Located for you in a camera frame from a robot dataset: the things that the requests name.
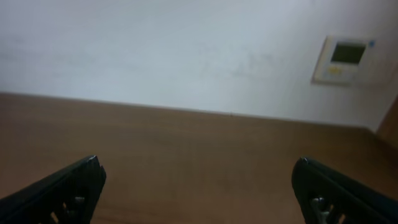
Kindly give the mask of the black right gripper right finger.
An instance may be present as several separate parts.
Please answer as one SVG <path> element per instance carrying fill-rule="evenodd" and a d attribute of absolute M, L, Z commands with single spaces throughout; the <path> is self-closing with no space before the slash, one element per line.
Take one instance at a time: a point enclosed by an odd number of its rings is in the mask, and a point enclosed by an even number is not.
<path fill-rule="evenodd" d="M 397 223 L 397 201 L 313 159 L 294 165 L 292 187 L 305 223 Z"/>

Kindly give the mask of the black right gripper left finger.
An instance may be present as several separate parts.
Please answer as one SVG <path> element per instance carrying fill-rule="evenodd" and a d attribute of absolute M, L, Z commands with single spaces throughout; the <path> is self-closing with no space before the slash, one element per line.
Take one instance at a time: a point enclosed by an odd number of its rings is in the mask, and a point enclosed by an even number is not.
<path fill-rule="evenodd" d="M 106 181 L 87 156 L 1 199 L 1 223 L 89 223 Z"/>

